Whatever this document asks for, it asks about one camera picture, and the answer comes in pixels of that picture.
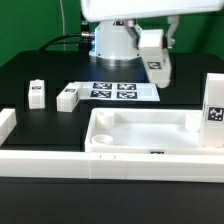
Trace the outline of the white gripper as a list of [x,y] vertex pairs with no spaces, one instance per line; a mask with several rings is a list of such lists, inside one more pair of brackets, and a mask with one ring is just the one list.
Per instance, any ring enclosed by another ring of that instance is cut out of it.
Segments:
[[219,11],[223,7],[224,0],[81,0],[82,13],[90,22],[129,19],[124,25],[136,49],[140,30],[135,19],[168,16],[166,40],[167,48],[172,49],[176,43],[174,34],[179,26],[178,15]]

